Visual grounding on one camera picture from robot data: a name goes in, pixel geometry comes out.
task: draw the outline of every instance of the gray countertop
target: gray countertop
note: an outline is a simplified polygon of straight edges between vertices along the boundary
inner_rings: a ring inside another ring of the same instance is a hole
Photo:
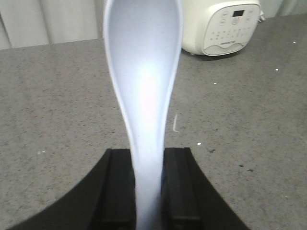
[[[129,147],[103,41],[1,50],[0,130],[3,230]],[[165,146],[191,147],[251,229],[306,230],[307,15],[260,23],[234,55],[182,51]]]

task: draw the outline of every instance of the control panel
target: control panel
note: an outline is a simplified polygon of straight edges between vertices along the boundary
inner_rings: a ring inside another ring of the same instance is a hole
[[[210,19],[203,49],[209,55],[242,49],[252,37],[260,14],[259,5],[235,5],[218,10]]]

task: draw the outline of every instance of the countertop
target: countertop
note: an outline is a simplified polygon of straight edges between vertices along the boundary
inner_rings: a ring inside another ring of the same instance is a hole
[[[1,50],[0,130],[3,230],[129,147],[103,40]],[[165,146],[191,147],[252,230],[306,230],[307,15],[260,23],[232,55],[182,51]]]

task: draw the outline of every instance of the plastic spoon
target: plastic spoon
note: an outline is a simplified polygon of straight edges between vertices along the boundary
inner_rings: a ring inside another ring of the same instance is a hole
[[[109,0],[104,38],[136,179],[137,229],[157,230],[166,115],[180,54],[179,0]]]

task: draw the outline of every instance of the button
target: button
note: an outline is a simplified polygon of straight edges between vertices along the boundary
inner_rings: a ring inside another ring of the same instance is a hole
[[[248,15],[251,15],[254,12],[254,8],[250,8],[248,11]]]
[[[239,23],[240,19],[239,18],[234,18],[232,20],[232,25],[237,25]]]
[[[222,18],[226,18],[228,15],[228,11],[224,11],[223,14],[222,14]]]
[[[222,19],[221,21],[220,21],[220,26],[223,26],[223,25],[225,25],[226,24],[226,19]]]

